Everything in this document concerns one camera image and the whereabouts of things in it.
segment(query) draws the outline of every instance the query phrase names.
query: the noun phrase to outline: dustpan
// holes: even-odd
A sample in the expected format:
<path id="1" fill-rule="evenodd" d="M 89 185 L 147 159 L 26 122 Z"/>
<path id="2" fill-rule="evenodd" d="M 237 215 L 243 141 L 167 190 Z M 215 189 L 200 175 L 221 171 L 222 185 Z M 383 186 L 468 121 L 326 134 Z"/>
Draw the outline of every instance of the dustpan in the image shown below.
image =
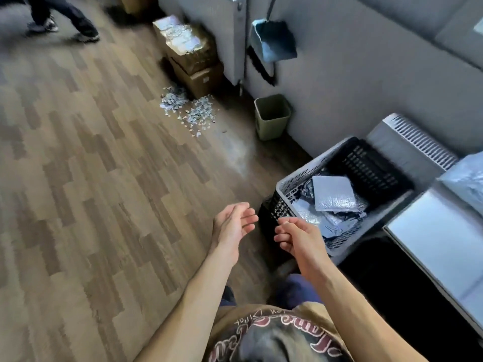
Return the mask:
<path id="1" fill-rule="evenodd" d="M 297 57 L 295 38 L 286 22 L 270 20 L 275 0 L 271 0 L 266 19 L 254 20 L 250 31 L 250 44 L 258 58 L 272 63 Z"/>

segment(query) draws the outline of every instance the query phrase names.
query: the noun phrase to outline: person's left hand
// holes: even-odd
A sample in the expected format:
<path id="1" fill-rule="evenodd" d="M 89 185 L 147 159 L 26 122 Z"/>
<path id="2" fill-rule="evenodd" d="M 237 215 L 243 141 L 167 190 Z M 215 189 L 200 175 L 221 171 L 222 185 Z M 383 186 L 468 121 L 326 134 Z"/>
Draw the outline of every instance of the person's left hand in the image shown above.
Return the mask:
<path id="1" fill-rule="evenodd" d="M 230 256 L 232 266 L 238 261 L 238 245 L 241 239 L 255 229 L 258 221 L 255 210 L 249 203 L 235 203 L 225 207 L 213 220 L 213 235 L 210 251 L 221 247 Z"/>

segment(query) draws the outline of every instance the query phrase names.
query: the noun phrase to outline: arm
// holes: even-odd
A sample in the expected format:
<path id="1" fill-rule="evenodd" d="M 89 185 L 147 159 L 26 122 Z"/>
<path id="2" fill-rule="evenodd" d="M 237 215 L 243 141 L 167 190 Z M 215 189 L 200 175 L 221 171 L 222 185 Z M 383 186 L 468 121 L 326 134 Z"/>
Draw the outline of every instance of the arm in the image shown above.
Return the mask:
<path id="1" fill-rule="evenodd" d="M 317 290 L 355 361 L 426 361 L 332 263 L 316 226 L 295 217 L 279 219 L 279 224 L 275 241 L 295 257 L 300 272 Z"/>
<path id="2" fill-rule="evenodd" d="M 248 203 L 227 206 L 215 217 L 208 256 L 135 362 L 201 361 L 223 289 L 238 261 L 238 244 L 257 220 Z"/>

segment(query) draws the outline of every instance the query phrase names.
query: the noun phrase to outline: forearm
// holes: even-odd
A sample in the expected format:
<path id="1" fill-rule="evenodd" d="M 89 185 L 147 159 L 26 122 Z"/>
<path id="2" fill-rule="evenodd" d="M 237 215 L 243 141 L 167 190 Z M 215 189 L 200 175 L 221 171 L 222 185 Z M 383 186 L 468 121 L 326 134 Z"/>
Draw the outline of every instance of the forearm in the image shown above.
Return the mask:
<path id="1" fill-rule="evenodd" d="M 356 362 L 424 361 L 333 264 L 317 271 L 314 286 Z"/>
<path id="2" fill-rule="evenodd" d="M 201 361 L 230 271 L 226 252 L 214 249 L 135 362 Z"/>

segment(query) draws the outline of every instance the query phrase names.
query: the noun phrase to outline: dustpan handle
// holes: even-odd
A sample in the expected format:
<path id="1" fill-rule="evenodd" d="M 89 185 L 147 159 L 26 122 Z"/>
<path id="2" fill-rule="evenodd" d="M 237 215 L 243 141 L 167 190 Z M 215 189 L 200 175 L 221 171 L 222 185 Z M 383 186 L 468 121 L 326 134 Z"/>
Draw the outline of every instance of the dustpan handle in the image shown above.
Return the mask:
<path id="1" fill-rule="evenodd" d="M 271 11 L 273 10 L 273 5 L 275 4 L 275 0 L 270 1 L 270 6 L 269 6 L 269 11 L 267 12 L 267 20 L 270 20 L 270 14 Z"/>

